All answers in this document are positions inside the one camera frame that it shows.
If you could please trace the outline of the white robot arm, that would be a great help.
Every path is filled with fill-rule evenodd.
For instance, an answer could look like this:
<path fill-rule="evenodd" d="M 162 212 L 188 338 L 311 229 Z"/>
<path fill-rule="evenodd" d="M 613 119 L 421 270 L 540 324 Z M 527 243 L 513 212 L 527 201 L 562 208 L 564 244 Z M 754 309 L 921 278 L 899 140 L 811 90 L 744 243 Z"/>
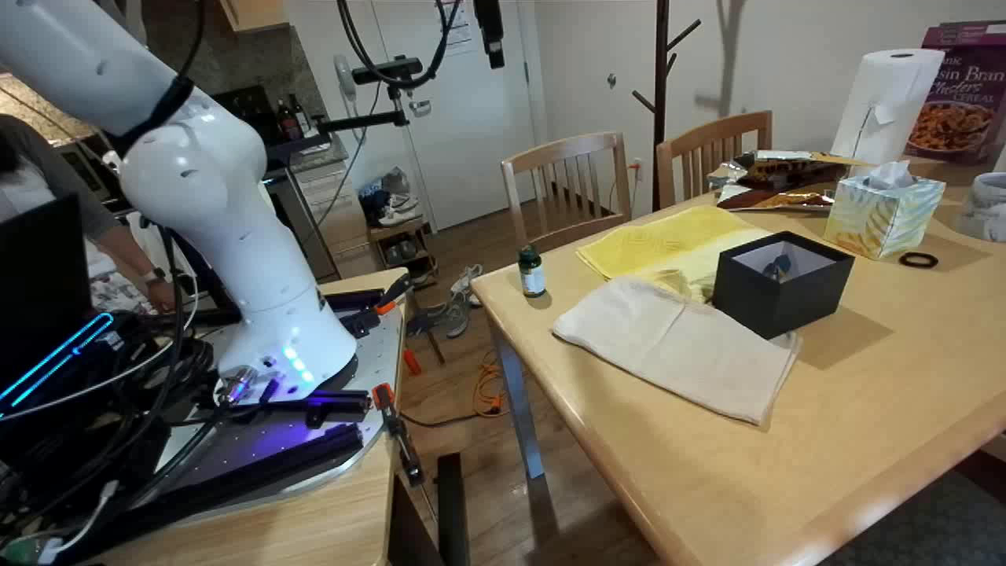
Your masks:
<path fill-rule="evenodd" d="M 260 135 L 93 0 L 0 0 L 0 61 L 119 148 L 119 189 L 220 275 L 242 319 L 216 345 L 232 401 L 306 400 L 359 355 L 263 189 Z"/>

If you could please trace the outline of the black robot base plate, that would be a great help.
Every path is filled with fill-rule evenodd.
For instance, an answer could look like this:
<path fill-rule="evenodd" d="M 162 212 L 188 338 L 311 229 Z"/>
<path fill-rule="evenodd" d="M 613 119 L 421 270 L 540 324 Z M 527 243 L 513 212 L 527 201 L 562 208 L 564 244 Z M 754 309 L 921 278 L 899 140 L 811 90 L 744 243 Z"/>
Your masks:
<path fill-rule="evenodd" d="M 100 517 L 75 552 L 100 552 L 170 520 L 335 467 L 365 447 L 368 408 L 365 390 L 338 390 L 267 404 L 251 420 L 225 420 L 152 498 Z"/>

